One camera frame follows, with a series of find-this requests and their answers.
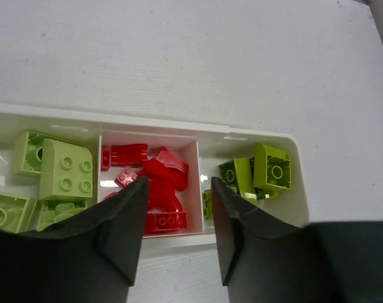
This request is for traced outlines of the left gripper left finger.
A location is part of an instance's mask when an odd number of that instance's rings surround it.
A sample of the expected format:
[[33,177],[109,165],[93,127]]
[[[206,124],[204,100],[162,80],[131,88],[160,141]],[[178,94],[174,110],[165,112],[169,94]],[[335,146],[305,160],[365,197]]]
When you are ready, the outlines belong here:
[[149,182],[43,231],[0,230],[0,302],[125,302],[134,285]]

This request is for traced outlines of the red lego pile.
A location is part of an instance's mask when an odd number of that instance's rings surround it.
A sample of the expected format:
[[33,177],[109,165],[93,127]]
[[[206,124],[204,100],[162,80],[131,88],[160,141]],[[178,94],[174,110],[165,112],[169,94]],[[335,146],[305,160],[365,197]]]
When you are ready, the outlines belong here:
[[112,197],[139,177],[149,182],[148,208],[144,235],[180,232],[187,228],[187,215],[177,194],[187,187],[189,165],[163,146],[152,156],[146,143],[110,145],[101,148],[100,170],[121,171],[111,181],[101,181],[116,187]]

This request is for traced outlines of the green lego brick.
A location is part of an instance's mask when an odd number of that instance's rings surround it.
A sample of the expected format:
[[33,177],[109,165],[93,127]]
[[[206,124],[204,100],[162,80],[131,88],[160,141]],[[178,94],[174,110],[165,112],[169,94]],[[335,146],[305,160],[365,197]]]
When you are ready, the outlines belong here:
[[244,199],[257,204],[257,194],[248,158],[234,158],[218,166],[221,178]]
[[254,187],[267,191],[289,191],[292,168],[289,154],[279,148],[256,143],[254,146]]
[[52,139],[76,144],[60,137],[41,133],[32,129],[21,132],[15,140],[11,172],[13,175],[39,177],[42,164],[42,148],[44,139]]
[[211,220],[213,218],[211,189],[207,189],[203,192],[203,203],[204,217],[206,220]]
[[39,198],[81,201],[93,197],[93,158],[89,149],[53,139],[42,146]]

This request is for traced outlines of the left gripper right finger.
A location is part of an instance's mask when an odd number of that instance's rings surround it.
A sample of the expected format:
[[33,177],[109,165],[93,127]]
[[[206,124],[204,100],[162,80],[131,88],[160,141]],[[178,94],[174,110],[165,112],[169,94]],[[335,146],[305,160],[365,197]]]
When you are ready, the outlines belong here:
[[230,302],[383,302],[383,221],[296,227],[211,180]]

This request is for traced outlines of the white divided container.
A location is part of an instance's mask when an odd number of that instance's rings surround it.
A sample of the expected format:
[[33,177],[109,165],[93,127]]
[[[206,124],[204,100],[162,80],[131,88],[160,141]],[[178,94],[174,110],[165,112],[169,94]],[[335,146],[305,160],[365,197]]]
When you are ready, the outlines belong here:
[[64,110],[26,105],[0,104],[0,192],[38,197],[38,179],[13,175],[12,159],[16,137],[28,129],[53,135],[87,147],[93,155],[93,198],[100,202],[117,190],[114,179],[119,168],[100,170],[103,146],[146,143],[151,150],[167,147],[190,167],[188,188],[179,199],[187,213],[189,228],[181,233],[152,235],[143,239],[142,249],[213,245],[212,223],[204,221],[202,192],[219,175],[219,165],[227,160],[252,157],[254,145],[264,143],[285,150],[292,163],[292,188],[278,198],[265,199],[259,206],[280,220],[296,226],[309,221],[309,209],[296,140],[277,134],[224,125],[180,122],[146,117],[120,116],[85,110]]

